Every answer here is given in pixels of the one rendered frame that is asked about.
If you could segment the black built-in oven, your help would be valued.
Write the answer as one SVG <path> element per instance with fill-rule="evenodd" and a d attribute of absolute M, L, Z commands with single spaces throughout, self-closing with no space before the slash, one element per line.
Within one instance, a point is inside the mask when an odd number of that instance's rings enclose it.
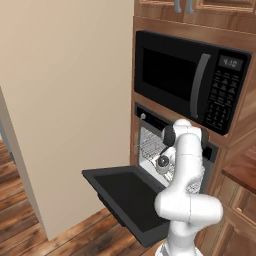
<path fill-rule="evenodd" d="M 167 177 L 163 177 L 155 170 L 155 164 L 157 157 L 166 148 L 166 145 L 161 139 L 161 132 L 167 125 L 172 124 L 173 120 L 168 120 L 139 103 L 135 104 L 134 113 L 139 118 L 139 137 L 136 143 L 139 151 L 138 166 L 140 169 L 148 172 L 164 187 L 167 187 L 173 178 L 174 168 L 170 167 Z M 145 120 L 140 119 L 142 113 L 146 114 Z M 205 148 L 203 149 L 203 166 L 205 170 L 197 182 L 187 187 L 188 193 L 207 193 L 207 187 L 218 151 L 219 148 L 215 144 L 210 141 L 206 142 Z"/>

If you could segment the wooden drawer front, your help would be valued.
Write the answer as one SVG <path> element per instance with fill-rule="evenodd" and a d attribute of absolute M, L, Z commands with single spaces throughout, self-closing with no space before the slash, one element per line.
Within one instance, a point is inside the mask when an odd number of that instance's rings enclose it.
<path fill-rule="evenodd" d="M 256 224 L 256 195 L 242 186 L 237 186 L 230 206 L 243 217 Z"/>

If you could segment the black microwave door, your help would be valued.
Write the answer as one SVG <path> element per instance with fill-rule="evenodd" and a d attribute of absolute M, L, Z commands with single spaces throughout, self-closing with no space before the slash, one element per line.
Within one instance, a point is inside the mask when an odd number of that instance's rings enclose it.
<path fill-rule="evenodd" d="M 198 62 L 209 54 L 198 97 L 198 118 L 190 113 L 190 96 Z M 187 117 L 203 123 L 210 83 L 218 49 L 199 41 L 137 31 L 135 43 L 134 90 L 144 97 Z"/>

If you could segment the wooden cabinet housing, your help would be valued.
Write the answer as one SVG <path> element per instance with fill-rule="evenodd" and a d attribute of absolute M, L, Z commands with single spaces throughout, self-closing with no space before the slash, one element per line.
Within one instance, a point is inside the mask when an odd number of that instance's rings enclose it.
<path fill-rule="evenodd" d="M 134 0 L 133 30 L 149 29 L 253 53 L 229 132 L 209 133 L 210 141 L 219 151 L 207 193 L 222 202 L 224 213 L 219 224 L 197 234 L 195 244 L 203 256 L 211 256 L 225 219 L 235 223 L 244 220 L 256 226 L 230 206 L 237 186 L 256 195 L 252 190 L 256 185 L 256 169 L 244 157 L 254 159 L 256 156 L 256 13 L 201 10 L 195 3 L 193 0 L 193 13 L 186 14 L 186 0 L 181 1 L 181 13 L 176 13 L 172 6 L 141 4 Z"/>

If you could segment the wooden base cupboard door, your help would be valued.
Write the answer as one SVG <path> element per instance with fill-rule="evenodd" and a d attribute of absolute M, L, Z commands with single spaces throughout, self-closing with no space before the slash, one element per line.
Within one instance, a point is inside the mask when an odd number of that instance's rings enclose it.
<path fill-rule="evenodd" d="M 256 256 L 256 226 L 225 219 L 211 256 Z"/>

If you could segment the black oven door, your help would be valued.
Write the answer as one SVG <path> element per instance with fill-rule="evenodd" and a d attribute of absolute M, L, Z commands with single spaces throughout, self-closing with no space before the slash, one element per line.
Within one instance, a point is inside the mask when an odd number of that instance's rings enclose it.
<path fill-rule="evenodd" d="M 165 188 L 147 171 L 136 166 L 83 170 L 82 175 L 115 219 L 143 247 L 165 239 L 169 221 L 154 209 L 156 196 Z"/>

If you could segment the black microwave oven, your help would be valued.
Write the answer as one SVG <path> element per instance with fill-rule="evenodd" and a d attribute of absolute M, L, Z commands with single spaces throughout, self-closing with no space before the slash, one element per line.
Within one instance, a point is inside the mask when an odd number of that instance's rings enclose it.
<path fill-rule="evenodd" d="M 250 52 L 240 49 L 138 31 L 134 90 L 225 135 L 251 59 Z"/>

